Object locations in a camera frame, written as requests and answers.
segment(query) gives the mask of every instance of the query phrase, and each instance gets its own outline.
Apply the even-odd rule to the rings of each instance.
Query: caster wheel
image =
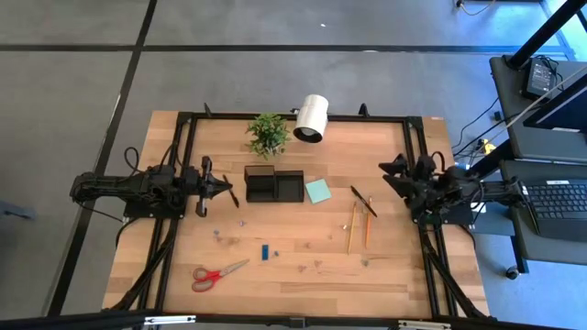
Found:
[[[505,271],[505,277],[510,280],[517,279],[518,275],[520,275],[520,272],[517,270],[517,266],[512,266]]]

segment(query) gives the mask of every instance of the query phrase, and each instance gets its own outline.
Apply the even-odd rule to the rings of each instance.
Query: scissors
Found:
[[[249,262],[248,259],[242,260],[240,262],[237,262],[236,264],[232,264],[226,267],[225,269],[215,271],[210,271],[202,267],[196,268],[194,270],[195,282],[194,284],[192,284],[192,290],[194,290],[194,292],[206,292],[214,288],[214,285],[218,280],[222,279],[231,272],[241,268],[242,266],[247,264],[247,262]]]

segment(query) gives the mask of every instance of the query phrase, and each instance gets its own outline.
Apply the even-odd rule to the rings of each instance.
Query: white lamp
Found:
[[[293,135],[304,142],[322,141],[328,123],[328,100],[324,96],[310,94],[297,113]]]

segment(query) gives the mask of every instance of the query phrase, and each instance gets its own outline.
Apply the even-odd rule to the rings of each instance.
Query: monitor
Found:
[[[587,133],[587,74],[542,105],[524,126]]]

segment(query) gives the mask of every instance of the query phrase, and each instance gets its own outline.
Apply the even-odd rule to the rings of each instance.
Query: scissor handle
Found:
[[[206,292],[214,288],[214,284],[218,280],[220,280],[219,277],[210,278],[210,280],[195,281],[194,284],[192,284],[192,290],[194,292]]]
[[[201,267],[194,269],[194,279],[196,281],[206,281],[208,279],[211,279],[214,277],[219,277],[219,276],[220,276],[220,270],[210,271],[208,269],[204,269]]]

